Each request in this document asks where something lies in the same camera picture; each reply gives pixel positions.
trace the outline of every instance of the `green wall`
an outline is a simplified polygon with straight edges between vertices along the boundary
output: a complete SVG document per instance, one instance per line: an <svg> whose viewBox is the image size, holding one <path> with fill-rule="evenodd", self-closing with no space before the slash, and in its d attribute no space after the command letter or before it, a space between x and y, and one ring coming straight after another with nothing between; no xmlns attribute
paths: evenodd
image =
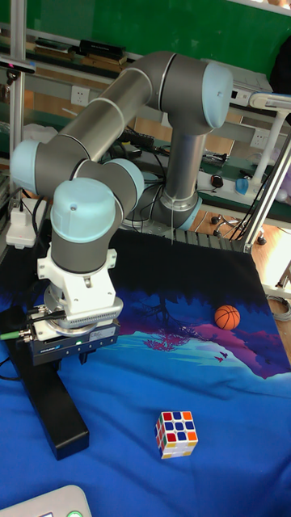
<svg viewBox="0 0 291 517"><path fill-rule="evenodd" d="M0 0L9 23L10 0ZM267 75L290 35L291 17L226 0L27 0L27 26L75 39L172 50Z"/></svg>

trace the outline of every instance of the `ball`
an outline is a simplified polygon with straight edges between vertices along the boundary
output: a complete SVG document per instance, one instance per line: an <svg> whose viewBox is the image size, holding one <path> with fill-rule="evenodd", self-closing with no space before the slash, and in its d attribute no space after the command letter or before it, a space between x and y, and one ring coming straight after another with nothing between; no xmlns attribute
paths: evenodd
<svg viewBox="0 0 291 517"><path fill-rule="evenodd" d="M240 322L239 312L235 307L232 307L232 305L223 305L222 307L219 307L215 313L214 319L217 326L223 330L233 330Z"/></svg>

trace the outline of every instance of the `electrical outlet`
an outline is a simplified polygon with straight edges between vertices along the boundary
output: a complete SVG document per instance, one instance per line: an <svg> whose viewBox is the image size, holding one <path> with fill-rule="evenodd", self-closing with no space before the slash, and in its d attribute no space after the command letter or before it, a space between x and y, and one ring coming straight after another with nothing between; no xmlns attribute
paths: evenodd
<svg viewBox="0 0 291 517"><path fill-rule="evenodd" d="M89 104L90 88L82 86L72 86L71 103L77 106L86 106Z"/></svg>
<svg viewBox="0 0 291 517"><path fill-rule="evenodd" d="M255 129L255 134L251 140L251 147L264 149L267 145L270 132L267 129Z"/></svg>

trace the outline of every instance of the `blue tablecloth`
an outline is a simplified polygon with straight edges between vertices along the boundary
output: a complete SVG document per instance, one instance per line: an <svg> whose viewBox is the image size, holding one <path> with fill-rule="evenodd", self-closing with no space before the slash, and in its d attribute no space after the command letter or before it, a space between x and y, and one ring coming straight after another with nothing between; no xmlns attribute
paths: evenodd
<svg viewBox="0 0 291 517"><path fill-rule="evenodd" d="M290 516L291 372L251 258L131 232L112 245L122 335L60 372L90 447L57 462L22 385L0 380L0 509L76 484L94 517ZM241 314L234 331L214 324L224 303ZM191 456L160 459L168 410L192 412Z"/></svg>

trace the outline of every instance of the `rubik's cube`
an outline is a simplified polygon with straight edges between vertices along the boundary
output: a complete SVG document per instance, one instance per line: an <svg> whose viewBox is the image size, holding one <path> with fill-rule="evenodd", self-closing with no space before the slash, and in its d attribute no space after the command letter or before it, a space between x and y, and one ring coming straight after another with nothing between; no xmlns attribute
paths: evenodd
<svg viewBox="0 0 291 517"><path fill-rule="evenodd" d="M162 460L190 456L198 442L190 411L161 413L154 428Z"/></svg>

